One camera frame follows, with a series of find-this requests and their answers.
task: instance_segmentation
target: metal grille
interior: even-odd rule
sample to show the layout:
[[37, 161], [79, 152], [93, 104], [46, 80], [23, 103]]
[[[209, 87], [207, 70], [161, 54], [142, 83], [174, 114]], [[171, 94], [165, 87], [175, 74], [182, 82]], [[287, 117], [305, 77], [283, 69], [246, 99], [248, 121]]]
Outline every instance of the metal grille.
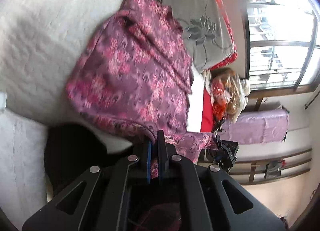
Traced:
[[318, 74], [320, 32], [316, 15], [309, 0], [300, 0], [297, 6], [286, 1], [294, 0], [248, 2], [252, 90], [297, 88], [310, 84]]

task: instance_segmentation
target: red fabric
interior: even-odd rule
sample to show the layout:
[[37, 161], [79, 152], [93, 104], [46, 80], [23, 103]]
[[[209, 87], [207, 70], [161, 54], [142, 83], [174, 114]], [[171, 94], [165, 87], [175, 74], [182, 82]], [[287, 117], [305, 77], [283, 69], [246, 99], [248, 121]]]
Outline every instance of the red fabric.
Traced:
[[238, 57], [237, 47], [236, 47], [235, 41], [233, 39], [232, 29], [231, 29], [231, 26], [230, 26], [230, 21], [229, 21], [228, 15], [227, 15], [227, 11], [226, 11], [226, 9], [225, 9], [225, 7], [223, 5], [222, 0], [216, 0], [216, 1], [217, 1], [217, 4], [218, 4], [218, 7], [220, 9], [220, 13], [223, 16], [223, 19], [224, 19], [224, 21], [225, 21], [225, 23], [227, 25], [227, 28], [228, 28], [228, 31], [229, 31], [229, 34], [230, 34], [230, 37], [231, 37], [231, 41], [233, 43], [234, 53], [231, 54], [230, 56], [228, 56], [226, 59], [224, 59], [220, 63], [218, 63], [215, 66], [211, 67], [210, 70], [217, 69], [217, 68], [220, 68], [220, 67], [225, 67], [228, 64], [234, 62]]
[[211, 132], [213, 128], [213, 116], [210, 95], [203, 89], [203, 109], [200, 132]]

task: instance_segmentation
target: cushion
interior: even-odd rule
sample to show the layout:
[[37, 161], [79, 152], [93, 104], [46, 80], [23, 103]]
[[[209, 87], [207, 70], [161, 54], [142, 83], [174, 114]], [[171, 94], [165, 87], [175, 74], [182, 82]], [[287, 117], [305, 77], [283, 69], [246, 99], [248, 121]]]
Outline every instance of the cushion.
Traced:
[[236, 123], [226, 120], [221, 139], [239, 144], [257, 144], [282, 141], [287, 135], [289, 113], [286, 109], [242, 112]]
[[0, 136], [0, 208], [21, 230], [24, 221], [47, 203], [47, 128], [6, 109], [0, 115]]
[[233, 53], [228, 28], [216, 0], [158, 0], [172, 8], [183, 26], [186, 49], [198, 71], [209, 69]]

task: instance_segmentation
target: purple floral fabric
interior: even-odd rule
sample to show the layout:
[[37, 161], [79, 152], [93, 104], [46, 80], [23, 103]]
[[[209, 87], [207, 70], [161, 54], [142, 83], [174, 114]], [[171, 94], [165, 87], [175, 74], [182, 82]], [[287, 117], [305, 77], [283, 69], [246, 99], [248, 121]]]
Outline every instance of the purple floral fabric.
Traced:
[[181, 153], [194, 157], [207, 145], [203, 141], [212, 144], [212, 136], [197, 135], [192, 143], [187, 143], [191, 133], [184, 137], [191, 62], [170, 7], [156, 0], [125, 0], [89, 41], [66, 85], [68, 98], [105, 132], [133, 143], [145, 137], [155, 143], [162, 129], [178, 141]]
[[[198, 162], [202, 149], [218, 149], [213, 133], [211, 132], [186, 132], [185, 134], [167, 134], [165, 142], [173, 144], [181, 156], [190, 159], [193, 163]], [[158, 164], [151, 162], [151, 177], [158, 177]]]

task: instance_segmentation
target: white mattress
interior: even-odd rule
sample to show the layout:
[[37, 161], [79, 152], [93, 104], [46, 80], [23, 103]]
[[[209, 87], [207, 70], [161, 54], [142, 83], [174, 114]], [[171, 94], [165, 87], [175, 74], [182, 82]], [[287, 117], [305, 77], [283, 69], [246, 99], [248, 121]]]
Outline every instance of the white mattress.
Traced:
[[[65, 82], [95, 28], [121, 2], [0, 0], [0, 91], [8, 94], [7, 107], [47, 125], [74, 121], [75, 112], [64, 96]], [[99, 136], [116, 142], [101, 132]], [[129, 144], [124, 141], [108, 149]]]
[[192, 94], [189, 97], [189, 113], [188, 113], [188, 132], [200, 132], [203, 109], [203, 88], [204, 80], [192, 64], [193, 83], [191, 86]]

